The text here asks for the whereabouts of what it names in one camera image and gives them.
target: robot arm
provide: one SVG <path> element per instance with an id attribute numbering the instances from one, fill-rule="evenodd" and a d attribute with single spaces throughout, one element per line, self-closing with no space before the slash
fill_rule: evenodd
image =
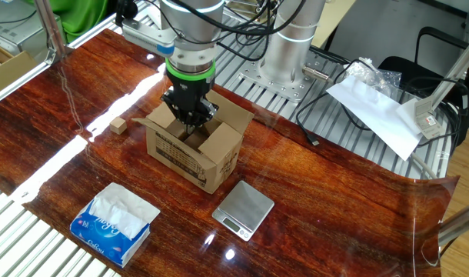
<path id="1" fill-rule="evenodd" d="M 221 21 L 224 0 L 191 0 L 188 4 Z M 205 95 L 215 83 L 215 43 L 211 41 L 221 32 L 169 0 L 161 0 L 160 9 L 161 22 L 149 27 L 133 19 L 138 12 L 133 0 L 119 0 L 115 22 L 125 39 L 166 58 L 166 75 L 173 89 L 161 100 L 191 134 L 218 110 Z"/>
<path id="2" fill-rule="evenodd" d="M 195 128 L 211 120 L 218 110 L 205 95 L 215 82 L 214 40 L 219 38 L 221 30 L 216 27 L 218 24 L 206 22 L 184 6 L 177 5 L 177 0 L 158 2 L 159 7 L 153 4 L 157 9 L 150 7 L 156 13 L 152 16 L 155 19 L 152 27 L 133 19 L 138 12 L 133 0 L 118 0 L 115 22 L 122 27 L 127 40 L 166 58 L 166 75 L 173 83 L 173 89 L 163 94 L 161 99 L 177 120 L 184 124 L 185 131 L 191 134 Z M 192 12 L 196 10 L 207 18 L 221 22 L 225 0 L 185 2 Z M 253 82 L 267 88 L 277 83 L 283 89 L 274 93 L 296 102 L 302 99 L 303 93 L 284 94 L 285 87 L 303 88 L 304 85 L 299 83 L 305 76 L 328 82 L 328 76 L 304 64 L 324 4 L 325 0 L 277 2 L 276 28 L 271 32 L 278 32 L 268 46 L 266 57 L 270 58 L 264 58 L 258 65 L 260 76 Z"/>

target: floor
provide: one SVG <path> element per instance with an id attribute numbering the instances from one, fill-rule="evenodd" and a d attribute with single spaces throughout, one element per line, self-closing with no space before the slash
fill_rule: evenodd
<path id="1" fill-rule="evenodd" d="M 461 178 L 445 218 L 469 205 L 469 132 L 450 161 L 448 175 Z M 460 236 L 446 251 L 441 259 L 441 272 L 447 277 L 469 277 L 469 232 Z"/>

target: small wooden cube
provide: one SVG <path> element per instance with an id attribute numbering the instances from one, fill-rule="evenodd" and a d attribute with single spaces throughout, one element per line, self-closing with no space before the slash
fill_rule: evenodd
<path id="1" fill-rule="evenodd" d="M 121 134 L 127 129 L 127 122 L 120 117 L 110 122 L 110 130 L 114 133 Z"/>

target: metal grating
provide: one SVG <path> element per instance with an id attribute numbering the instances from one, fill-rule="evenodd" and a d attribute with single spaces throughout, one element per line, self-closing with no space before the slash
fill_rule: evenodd
<path id="1" fill-rule="evenodd" d="M 0 192 L 0 277 L 119 276 Z"/>
<path id="2" fill-rule="evenodd" d="M 136 19 L 147 25 L 152 25 L 152 20 L 147 17 L 145 12 L 146 7 L 147 4 L 144 2 L 138 4 L 139 13 Z M 121 29 L 113 24 L 114 19 L 114 16 L 107 18 L 73 41 L 70 46 L 82 45 L 105 28 L 121 35 Z M 223 21 L 229 25 L 238 22 L 233 15 L 226 15 Z M 242 51 L 244 55 L 256 55 L 261 51 L 260 45 L 255 45 L 253 48 L 242 48 L 233 36 L 226 38 L 223 42 Z M 218 51 L 216 83 L 293 122 L 295 122 L 295 114 L 300 107 L 324 93 L 325 89 L 328 88 L 327 84 L 315 82 L 302 102 L 298 104 L 289 102 L 239 77 L 237 72 L 249 64 L 245 65 L 242 58 L 222 48 Z M 315 68 L 333 78 L 342 70 L 340 65 L 317 55 L 310 58 L 316 58 Z M 46 64 L 37 66 L 0 92 L 0 100 L 47 68 Z M 398 99 L 399 95 L 393 95 L 393 97 Z M 447 121 L 443 115 L 437 115 L 437 118 L 447 127 Z M 373 132 L 363 132 L 356 129 L 349 122 L 338 102 L 331 96 L 327 96 L 311 106 L 303 113 L 302 119 L 307 129 L 392 172 L 415 179 L 426 178 L 422 168 L 410 160 L 403 161 L 398 158 Z M 416 150 L 416 153 L 438 176 L 445 177 L 449 158 L 445 152 L 449 152 L 450 148 L 451 140 L 441 139 L 431 143 L 428 147 Z M 50 228 L 35 215 L 24 210 L 22 206 L 8 200 L 8 197 L 0 192 L 0 276 L 114 277 L 119 275 L 80 249 L 74 242 Z"/>

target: black chair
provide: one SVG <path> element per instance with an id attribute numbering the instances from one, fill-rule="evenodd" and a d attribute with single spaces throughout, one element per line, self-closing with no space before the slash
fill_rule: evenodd
<path id="1" fill-rule="evenodd" d="M 432 27 L 424 27 L 419 32 L 419 36 L 417 37 L 417 45 L 416 45 L 416 55 L 414 62 L 411 62 L 405 58 L 400 57 L 388 57 L 386 58 L 381 65 L 378 67 L 379 69 L 389 70 L 394 72 L 401 72 L 402 79 L 401 79 L 401 87 L 404 88 L 410 80 L 416 77 L 435 77 L 435 78 L 443 78 L 439 74 L 432 72 L 431 70 L 420 66 L 417 63 L 417 57 L 419 54 L 419 42 L 421 41 L 421 37 L 423 35 L 430 35 L 437 39 L 440 39 L 443 42 L 449 43 L 451 45 L 455 45 L 458 48 L 466 49 L 469 44 L 455 38 L 447 33 L 444 33 L 440 30 L 437 30 Z M 431 95 L 434 90 L 438 87 L 440 81 L 431 81 L 431 80 L 417 80 L 411 85 L 411 90 L 409 92 L 413 93 L 414 91 L 421 90 L 424 95 Z M 469 89 L 469 69 L 467 70 L 467 77 L 465 79 L 464 84 Z M 444 102 L 450 102 L 457 107 L 462 107 L 462 91 L 457 85 L 454 86 L 450 92 L 448 92 L 447 96 L 444 98 Z M 464 140 L 465 136 L 467 135 L 467 131 L 469 128 L 469 107 L 468 113 L 465 116 L 462 116 L 461 121 L 461 129 L 460 129 L 460 137 L 458 139 L 457 145 L 460 145 Z"/>

